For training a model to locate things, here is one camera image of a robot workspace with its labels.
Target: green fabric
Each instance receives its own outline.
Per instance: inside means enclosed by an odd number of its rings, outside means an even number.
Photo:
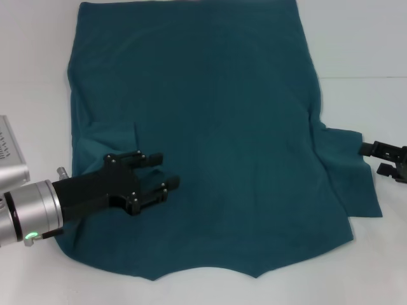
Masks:
[[[159,177],[181,176],[136,217],[66,226],[73,259],[148,279],[257,277],[352,240],[348,216],[381,216],[361,134],[320,122],[294,0],[83,3],[68,76],[74,175],[140,149],[164,153]]]

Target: white backdrop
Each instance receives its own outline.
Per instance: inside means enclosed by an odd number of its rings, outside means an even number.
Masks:
[[[0,114],[11,121],[33,182],[71,167],[66,67],[79,3],[0,0]],[[321,79],[323,122],[360,131],[367,142],[407,146],[407,3],[298,5]],[[374,171],[380,163],[367,161]],[[377,175],[375,184],[384,218],[352,219],[352,243],[258,279],[217,268],[158,281],[120,276],[72,261],[45,240],[0,249],[0,304],[405,305],[407,186]]]

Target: towel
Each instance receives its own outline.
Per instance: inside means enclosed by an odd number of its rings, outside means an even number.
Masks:
[[[181,176],[140,215],[67,224],[77,261],[258,277],[351,241],[348,217],[382,216],[361,134],[320,121],[295,0],[82,3],[68,76],[73,175],[139,149],[164,155],[146,179]]]

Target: metal cylinder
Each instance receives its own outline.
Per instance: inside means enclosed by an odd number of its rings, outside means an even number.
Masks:
[[[43,234],[62,227],[59,200],[49,180],[10,192],[21,225],[22,236]]]
[[[0,198],[0,207],[5,203],[0,208],[0,247],[21,240],[17,235],[30,240],[63,225],[58,196],[49,180],[19,187]]]

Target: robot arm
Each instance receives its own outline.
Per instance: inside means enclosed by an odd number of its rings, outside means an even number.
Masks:
[[[134,173],[162,161],[162,154],[147,157],[140,151],[108,154],[96,172],[69,178],[59,168],[59,181],[19,187],[29,181],[29,171],[7,118],[0,116],[0,191],[5,192],[0,193],[0,247],[18,241],[31,246],[34,240],[62,234],[65,223],[107,208],[137,215],[166,201],[169,191],[179,186],[178,176],[145,192]]]

